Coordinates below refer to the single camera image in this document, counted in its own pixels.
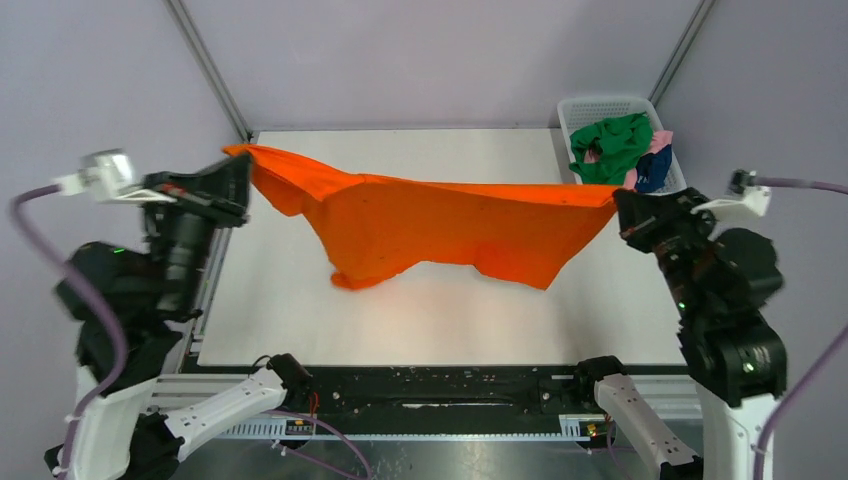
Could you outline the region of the orange t-shirt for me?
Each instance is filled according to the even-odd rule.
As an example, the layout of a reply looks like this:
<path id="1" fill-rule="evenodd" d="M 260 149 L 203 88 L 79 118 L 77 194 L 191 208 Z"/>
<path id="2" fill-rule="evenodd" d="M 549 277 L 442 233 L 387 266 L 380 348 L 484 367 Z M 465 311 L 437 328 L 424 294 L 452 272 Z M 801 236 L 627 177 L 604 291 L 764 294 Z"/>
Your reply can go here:
<path id="1" fill-rule="evenodd" d="M 616 210 L 609 185 L 422 182 L 347 173 L 259 145 L 225 153 L 252 158 L 255 188 L 280 213 L 307 220 L 333 285 L 347 290 L 422 262 L 544 290 Z"/>

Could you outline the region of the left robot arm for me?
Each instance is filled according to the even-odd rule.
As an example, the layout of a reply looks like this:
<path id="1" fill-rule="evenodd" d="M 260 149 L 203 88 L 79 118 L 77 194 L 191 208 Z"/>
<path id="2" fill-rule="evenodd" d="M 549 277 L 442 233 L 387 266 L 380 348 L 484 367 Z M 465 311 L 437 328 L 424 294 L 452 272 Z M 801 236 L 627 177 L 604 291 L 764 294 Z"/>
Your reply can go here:
<path id="1" fill-rule="evenodd" d="M 254 162 L 231 155 L 194 173 L 137 177 L 128 156 L 86 156 L 62 177 L 64 195 L 142 210 L 147 250 L 102 241 L 66 261 L 55 293 L 81 325 L 78 404 L 64 443 L 47 451 L 59 479 L 166 479 L 200 446 L 250 417 L 296 411 L 314 399 L 312 378 L 291 355 L 262 361 L 237 385 L 170 413 L 147 413 L 178 323 L 198 319 L 198 296 L 218 233 L 248 219 Z"/>

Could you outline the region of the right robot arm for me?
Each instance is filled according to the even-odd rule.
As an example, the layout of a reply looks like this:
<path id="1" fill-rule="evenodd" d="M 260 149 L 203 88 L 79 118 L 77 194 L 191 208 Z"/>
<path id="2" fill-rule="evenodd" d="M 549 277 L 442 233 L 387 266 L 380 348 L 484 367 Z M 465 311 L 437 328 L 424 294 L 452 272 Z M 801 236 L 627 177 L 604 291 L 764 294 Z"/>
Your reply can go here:
<path id="1" fill-rule="evenodd" d="M 614 195 L 621 238 L 653 255 L 679 313 L 677 337 L 703 420 L 704 448 L 679 439 L 613 356 L 580 362 L 573 396 L 602 411 L 655 479 L 769 479 L 768 420 L 787 389 L 787 352 L 761 310 L 783 287 L 772 242 L 738 225 L 764 216 L 766 187 L 711 200 L 673 194 Z"/>

